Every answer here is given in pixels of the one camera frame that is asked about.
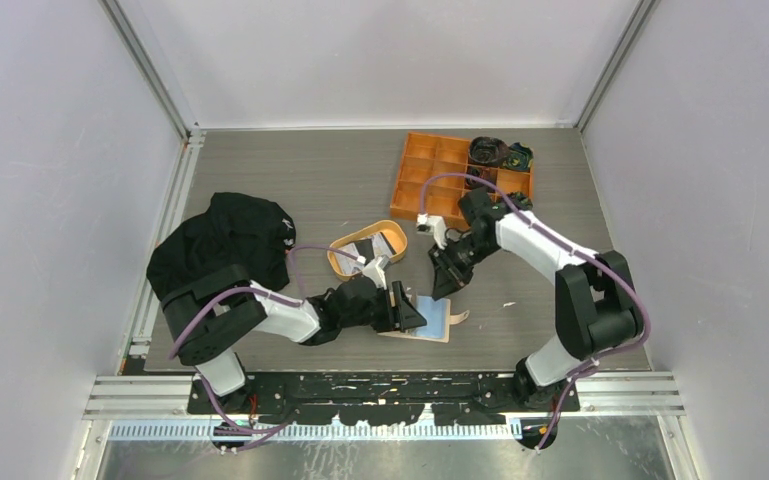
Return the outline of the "beige leather card holder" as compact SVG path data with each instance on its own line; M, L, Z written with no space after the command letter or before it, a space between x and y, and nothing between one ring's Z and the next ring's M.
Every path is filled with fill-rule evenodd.
M391 331L379 333L379 336L409 340L422 340L448 343L452 326L461 324L470 315L469 310L455 314L451 310L448 298L433 300L430 296L407 294L408 302L415 307L426 320L426 325L406 332Z

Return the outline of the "yellow oval tray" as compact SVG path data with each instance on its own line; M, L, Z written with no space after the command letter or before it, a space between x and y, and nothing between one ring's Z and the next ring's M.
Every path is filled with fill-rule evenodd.
M326 254L336 276L346 281L378 257L385 259L388 269L404 257L407 246L402 228L395 221L381 220L335 240Z

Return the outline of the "silver credit card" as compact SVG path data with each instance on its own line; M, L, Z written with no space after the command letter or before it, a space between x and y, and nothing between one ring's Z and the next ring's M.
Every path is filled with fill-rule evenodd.
M361 264L365 264L369 259L369 257L362 250L358 249L357 244L354 242L350 242L341 246L339 250L345 252L350 258L360 262Z

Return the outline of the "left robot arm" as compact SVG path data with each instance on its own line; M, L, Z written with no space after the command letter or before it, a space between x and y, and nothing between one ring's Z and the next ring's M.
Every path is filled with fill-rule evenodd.
M231 265L168 293L161 310L173 335L171 357L194 367L215 403L229 413L245 409L252 397L233 350L251 332L318 346L347 328L406 333L427 324L401 282L388 282L377 264L366 266L337 288L305 299L272 291L242 266Z

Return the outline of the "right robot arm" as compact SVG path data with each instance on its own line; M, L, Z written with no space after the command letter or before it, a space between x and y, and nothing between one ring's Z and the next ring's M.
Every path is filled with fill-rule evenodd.
M522 407L542 409L555 386L593 367L601 353L644 337L646 320L622 254L569 241L540 221L525 199L493 199L480 188L458 205L465 230L448 228L438 215L417 217L418 232L435 242L428 252L434 299L466 287L475 266L498 251L524 260L554 288L555 333L515 367L513 390Z

